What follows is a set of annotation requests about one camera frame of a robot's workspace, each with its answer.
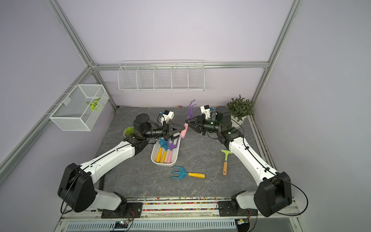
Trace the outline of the purple rake pink handle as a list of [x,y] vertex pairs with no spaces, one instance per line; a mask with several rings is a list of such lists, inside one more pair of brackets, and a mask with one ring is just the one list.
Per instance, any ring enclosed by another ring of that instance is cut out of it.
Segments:
[[180,141],[180,138],[177,138],[177,139],[174,139],[174,140],[169,139],[168,142],[167,142],[167,145],[170,149],[169,155],[167,157],[167,163],[168,164],[174,163],[176,161],[177,157],[175,157],[175,159],[173,159],[173,154],[176,154],[174,152],[174,150],[178,147],[179,141]]
[[187,116],[186,122],[184,124],[185,129],[182,130],[182,132],[180,133],[181,138],[185,138],[187,130],[188,130],[187,120],[193,118],[193,115],[194,115],[196,110],[197,110],[197,104],[196,104],[196,100],[194,99],[190,102],[190,104],[188,106],[188,116]]

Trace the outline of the teal rake yellow handle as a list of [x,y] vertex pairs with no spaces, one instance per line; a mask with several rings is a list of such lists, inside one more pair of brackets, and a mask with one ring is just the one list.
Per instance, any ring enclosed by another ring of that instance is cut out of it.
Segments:
[[163,151],[163,149],[166,149],[166,146],[167,146],[167,141],[164,140],[163,138],[160,138],[158,140],[158,142],[159,142],[160,148],[159,148],[159,151],[157,153],[156,162],[160,162],[161,156],[162,156],[162,151]]
[[168,142],[163,144],[163,153],[160,158],[160,163],[164,163],[167,157],[167,151],[169,150]]

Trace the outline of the teal fork yellow handle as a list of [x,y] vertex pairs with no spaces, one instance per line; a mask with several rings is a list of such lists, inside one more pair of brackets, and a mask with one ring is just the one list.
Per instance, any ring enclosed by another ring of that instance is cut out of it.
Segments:
[[184,179],[186,176],[205,179],[205,174],[189,173],[180,166],[173,166],[173,170],[171,171],[171,173],[174,174],[174,176],[171,176],[170,179]]

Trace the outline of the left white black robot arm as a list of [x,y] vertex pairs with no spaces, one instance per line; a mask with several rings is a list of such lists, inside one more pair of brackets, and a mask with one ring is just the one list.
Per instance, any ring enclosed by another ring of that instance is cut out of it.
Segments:
[[128,212],[128,201],[115,192],[96,189],[94,184],[121,162],[139,154],[150,139],[166,141],[178,138],[184,125],[164,120],[153,122],[148,114],[139,114],[133,122],[134,132],[104,154],[80,165],[72,163],[65,168],[58,196],[76,213],[87,209],[102,211],[103,218],[121,218]]

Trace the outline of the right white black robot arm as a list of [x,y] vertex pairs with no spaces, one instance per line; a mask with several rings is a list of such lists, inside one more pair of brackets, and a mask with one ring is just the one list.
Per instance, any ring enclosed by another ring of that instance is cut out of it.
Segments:
[[215,109],[215,119],[205,110],[185,121],[197,133],[216,133],[218,141],[234,154],[256,182],[255,192],[243,191],[234,196],[237,208],[255,209],[269,217],[292,204],[291,179],[285,172],[278,173],[248,144],[244,135],[232,125],[226,106]]

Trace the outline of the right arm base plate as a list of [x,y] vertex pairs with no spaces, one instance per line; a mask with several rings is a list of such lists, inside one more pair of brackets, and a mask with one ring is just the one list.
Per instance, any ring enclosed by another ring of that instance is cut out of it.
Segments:
[[216,208],[219,211],[220,217],[250,217],[257,216],[258,211],[256,209],[242,209],[238,206],[236,201],[219,201],[216,204]]

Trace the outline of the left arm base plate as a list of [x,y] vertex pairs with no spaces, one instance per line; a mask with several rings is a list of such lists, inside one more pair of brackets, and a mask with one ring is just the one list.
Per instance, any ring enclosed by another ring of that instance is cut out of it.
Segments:
[[101,218],[140,218],[143,209],[141,202],[122,203],[115,211],[103,210]]

